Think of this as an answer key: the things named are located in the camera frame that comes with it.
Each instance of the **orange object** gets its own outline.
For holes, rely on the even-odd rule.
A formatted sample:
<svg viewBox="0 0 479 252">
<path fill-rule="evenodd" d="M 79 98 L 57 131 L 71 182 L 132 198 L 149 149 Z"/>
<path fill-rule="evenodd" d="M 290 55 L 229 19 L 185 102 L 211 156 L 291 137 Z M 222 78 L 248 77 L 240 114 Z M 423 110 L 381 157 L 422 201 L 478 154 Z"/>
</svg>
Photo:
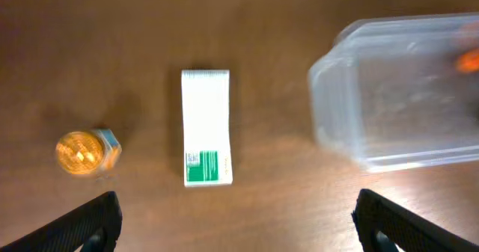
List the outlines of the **orange object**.
<svg viewBox="0 0 479 252">
<path fill-rule="evenodd" d="M 460 56 L 457 60 L 456 68 L 464 74 L 479 72 L 479 49 L 472 50 Z"/>
</svg>

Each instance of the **white rectangular package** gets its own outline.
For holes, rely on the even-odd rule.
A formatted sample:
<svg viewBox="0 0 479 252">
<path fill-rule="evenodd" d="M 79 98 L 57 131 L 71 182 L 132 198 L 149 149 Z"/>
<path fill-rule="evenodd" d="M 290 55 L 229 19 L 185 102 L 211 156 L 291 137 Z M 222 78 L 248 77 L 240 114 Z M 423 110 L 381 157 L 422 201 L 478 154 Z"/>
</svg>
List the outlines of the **white rectangular package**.
<svg viewBox="0 0 479 252">
<path fill-rule="evenodd" d="M 182 71 L 186 187 L 233 182 L 229 86 L 229 70 Z"/>
</svg>

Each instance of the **gold lid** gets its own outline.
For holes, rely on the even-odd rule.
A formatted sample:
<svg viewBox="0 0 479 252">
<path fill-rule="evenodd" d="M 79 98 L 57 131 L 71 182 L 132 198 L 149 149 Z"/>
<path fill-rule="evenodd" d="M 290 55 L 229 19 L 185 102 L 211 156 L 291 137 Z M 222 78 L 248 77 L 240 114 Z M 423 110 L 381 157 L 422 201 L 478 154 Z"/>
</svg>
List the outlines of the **gold lid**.
<svg viewBox="0 0 479 252">
<path fill-rule="evenodd" d="M 71 132 L 58 141 L 59 165 L 71 174 L 93 173 L 103 161 L 103 144 L 89 132 Z"/>
</svg>

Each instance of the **wooden table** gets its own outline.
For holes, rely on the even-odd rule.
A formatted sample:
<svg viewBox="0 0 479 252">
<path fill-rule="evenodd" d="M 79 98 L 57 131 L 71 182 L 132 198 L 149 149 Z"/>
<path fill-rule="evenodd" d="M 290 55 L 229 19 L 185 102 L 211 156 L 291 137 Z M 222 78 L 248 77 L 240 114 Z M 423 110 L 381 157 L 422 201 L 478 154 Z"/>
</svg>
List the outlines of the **wooden table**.
<svg viewBox="0 0 479 252">
<path fill-rule="evenodd" d="M 308 68 L 356 19 L 479 0 L 0 0 L 0 245 L 108 190 L 117 251 L 360 251 L 372 188 L 479 243 L 479 164 L 365 173 L 312 137 Z M 231 70 L 234 183 L 183 187 L 180 71 Z M 109 179 L 55 163 L 64 133 L 105 124 Z"/>
</svg>

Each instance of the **transparent plastic box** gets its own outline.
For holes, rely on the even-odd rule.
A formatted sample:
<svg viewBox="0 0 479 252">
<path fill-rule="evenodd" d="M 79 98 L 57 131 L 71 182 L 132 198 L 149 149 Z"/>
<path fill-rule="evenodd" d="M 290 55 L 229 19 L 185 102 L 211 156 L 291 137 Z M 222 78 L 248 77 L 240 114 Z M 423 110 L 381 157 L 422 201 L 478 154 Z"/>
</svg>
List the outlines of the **transparent plastic box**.
<svg viewBox="0 0 479 252">
<path fill-rule="evenodd" d="M 479 159 L 479 15 L 360 20 L 309 72 L 314 129 L 369 171 Z"/>
</svg>

